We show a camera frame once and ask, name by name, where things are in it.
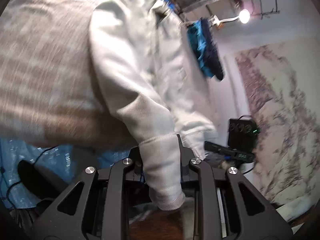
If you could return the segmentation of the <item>light blue folded garment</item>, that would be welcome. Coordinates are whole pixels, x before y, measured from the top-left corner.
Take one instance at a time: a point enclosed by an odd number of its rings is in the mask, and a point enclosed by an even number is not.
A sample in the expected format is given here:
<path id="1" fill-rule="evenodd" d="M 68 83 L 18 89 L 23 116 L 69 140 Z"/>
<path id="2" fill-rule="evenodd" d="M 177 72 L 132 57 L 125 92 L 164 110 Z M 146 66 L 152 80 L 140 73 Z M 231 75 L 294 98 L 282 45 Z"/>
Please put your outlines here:
<path id="1" fill-rule="evenodd" d="M 187 27 L 187 37 L 202 74 L 206 77 L 214 77 L 213 71 L 210 70 L 204 59 L 207 42 L 202 31 L 201 19 Z"/>

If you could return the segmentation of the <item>white clip lamp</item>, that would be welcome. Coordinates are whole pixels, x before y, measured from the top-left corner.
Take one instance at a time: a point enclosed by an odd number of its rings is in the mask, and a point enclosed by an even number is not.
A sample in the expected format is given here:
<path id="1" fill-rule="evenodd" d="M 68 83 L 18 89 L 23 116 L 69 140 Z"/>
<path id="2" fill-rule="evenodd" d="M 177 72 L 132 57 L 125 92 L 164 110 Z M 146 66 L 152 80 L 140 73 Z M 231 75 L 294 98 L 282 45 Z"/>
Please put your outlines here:
<path id="1" fill-rule="evenodd" d="M 221 28 L 226 23 L 232 23 L 232 22 L 240 22 L 242 24 L 247 24 L 251 18 L 251 14 L 247 9 L 242 9 L 238 16 L 232 17 L 232 18 L 224 18 L 219 19 L 216 15 L 212 16 L 210 18 L 210 22 L 212 26 L 215 26 L 216 28 Z"/>

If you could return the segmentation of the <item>grey and blue hooded jacket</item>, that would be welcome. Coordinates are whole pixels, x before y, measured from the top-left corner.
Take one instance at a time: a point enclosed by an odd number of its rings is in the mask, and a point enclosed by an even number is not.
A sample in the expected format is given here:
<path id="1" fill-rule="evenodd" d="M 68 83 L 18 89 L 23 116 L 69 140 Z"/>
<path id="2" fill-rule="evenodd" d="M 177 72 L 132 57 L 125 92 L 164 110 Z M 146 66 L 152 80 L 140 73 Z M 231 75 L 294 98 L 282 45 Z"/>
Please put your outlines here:
<path id="1" fill-rule="evenodd" d="M 163 0 L 104 0 L 89 25 L 91 55 L 110 114 L 138 143 L 150 198 L 184 203 L 180 146 L 204 159 L 214 124 L 195 108 L 185 69 L 195 64 L 181 20 Z"/>

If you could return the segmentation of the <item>navy quilted folded jacket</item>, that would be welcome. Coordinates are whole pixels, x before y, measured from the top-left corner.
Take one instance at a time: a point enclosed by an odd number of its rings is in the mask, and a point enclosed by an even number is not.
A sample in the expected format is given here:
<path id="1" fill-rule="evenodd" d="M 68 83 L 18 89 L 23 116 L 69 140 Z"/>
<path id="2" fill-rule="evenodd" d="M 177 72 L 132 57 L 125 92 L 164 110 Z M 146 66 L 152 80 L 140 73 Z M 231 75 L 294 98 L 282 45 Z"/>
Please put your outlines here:
<path id="1" fill-rule="evenodd" d="M 219 81 L 224 78 L 223 68 L 220 62 L 217 45 L 210 32 L 209 21 L 207 18 L 200 19 L 201 41 L 201 70 L 207 77 L 216 77 Z"/>

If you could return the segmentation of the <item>beige plaid bed cover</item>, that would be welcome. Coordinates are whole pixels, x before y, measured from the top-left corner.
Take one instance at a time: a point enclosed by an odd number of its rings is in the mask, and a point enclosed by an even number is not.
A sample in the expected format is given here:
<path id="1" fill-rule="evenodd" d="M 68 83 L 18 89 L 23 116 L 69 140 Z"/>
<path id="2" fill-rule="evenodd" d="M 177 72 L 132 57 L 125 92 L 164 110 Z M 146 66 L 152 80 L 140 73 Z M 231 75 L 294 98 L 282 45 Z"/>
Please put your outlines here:
<path id="1" fill-rule="evenodd" d="M 1 137 L 32 145 L 136 146 L 110 115 L 89 51 L 103 0 L 1 0 Z"/>

